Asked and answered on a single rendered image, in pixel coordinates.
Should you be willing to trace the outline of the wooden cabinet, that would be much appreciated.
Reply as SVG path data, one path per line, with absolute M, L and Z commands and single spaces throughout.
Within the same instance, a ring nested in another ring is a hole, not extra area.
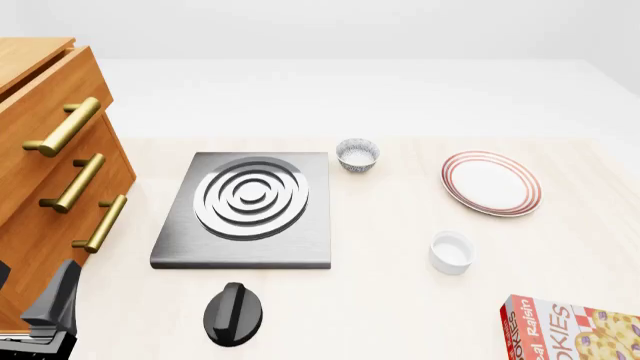
M 65 50 L 78 47 L 73 38 L 0 38 L 0 103 L 59 61 Z M 106 114 L 106 110 L 92 119 Z M 9 152 L 0 151 L 0 155 Z

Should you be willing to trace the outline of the white plate with red rings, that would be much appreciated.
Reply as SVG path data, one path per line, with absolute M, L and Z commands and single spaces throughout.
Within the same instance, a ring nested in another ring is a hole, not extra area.
M 464 206 L 497 217 L 518 217 L 542 203 L 542 184 L 527 167 L 495 152 L 465 151 L 440 170 L 445 190 Z

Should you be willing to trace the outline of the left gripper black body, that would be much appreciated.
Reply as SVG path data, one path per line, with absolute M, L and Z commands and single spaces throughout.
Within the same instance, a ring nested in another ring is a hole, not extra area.
M 69 360 L 75 335 L 52 327 L 30 332 L 0 332 L 0 360 Z

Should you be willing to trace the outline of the flat stove plate with rings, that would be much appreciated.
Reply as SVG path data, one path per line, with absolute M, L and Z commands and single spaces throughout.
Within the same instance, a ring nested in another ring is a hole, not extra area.
M 330 269 L 327 153 L 196 153 L 150 265 Z

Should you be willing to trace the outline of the small white ramekin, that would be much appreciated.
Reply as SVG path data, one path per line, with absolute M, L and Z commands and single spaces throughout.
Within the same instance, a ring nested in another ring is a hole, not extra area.
M 462 275 L 476 257 L 475 245 L 455 231 L 441 231 L 433 237 L 429 260 L 434 269 L 446 275 Z

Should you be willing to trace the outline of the wooden cabinet drawer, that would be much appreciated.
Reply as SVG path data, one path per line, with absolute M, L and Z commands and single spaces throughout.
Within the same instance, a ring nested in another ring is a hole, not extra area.
M 0 288 L 0 330 L 24 330 L 21 314 L 46 289 L 64 260 L 83 264 L 89 254 L 73 248 L 75 240 L 86 240 L 106 213 L 101 201 L 127 194 L 133 181 L 110 180 L 90 185 L 66 214 L 39 206 L 42 198 L 59 191 L 38 190 L 0 227 L 0 261 L 10 267 Z
M 65 50 L 59 61 L 0 103 L 0 151 L 13 155 L 27 140 L 45 140 L 69 116 L 65 104 L 89 97 L 101 103 L 94 116 L 113 101 L 91 48 Z
M 104 163 L 74 204 L 76 209 L 95 200 L 102 191 L 107 196 L 125 194 L 136 174 L 108 116 L 102 113 L 54 158 L 39 152 L 17 149 L 13 155 L 0 155 L 0 226 L 22 210 L 39 206 L 42 198 L 59 197 L 81 172 L 74 161 L 88 161 L 100 154 Z

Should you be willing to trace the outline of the round black stove knob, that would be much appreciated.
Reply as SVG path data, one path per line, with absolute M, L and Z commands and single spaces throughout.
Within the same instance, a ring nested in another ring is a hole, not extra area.
M 256 335 L 263 320 L 259 297 L 244 284 L 230 282 L 211 299 L 203 315 L 205 332 L 221 347 L 237 347 Z

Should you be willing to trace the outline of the patterned black and white bowl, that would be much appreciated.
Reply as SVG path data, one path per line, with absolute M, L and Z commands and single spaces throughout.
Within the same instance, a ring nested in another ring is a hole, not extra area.
M 352 173 L 364 173 L 375 166 L 380 156 L 379 147 L 370 140 L 350 138 L 336 146 L 336 157 L 341 166 Z

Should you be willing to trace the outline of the red printed cookies box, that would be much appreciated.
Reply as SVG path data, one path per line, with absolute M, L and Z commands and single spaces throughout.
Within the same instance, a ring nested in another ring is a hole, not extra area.
M 500 316 L 509 360 L 640 360 L 640 316 L 517 295 Z

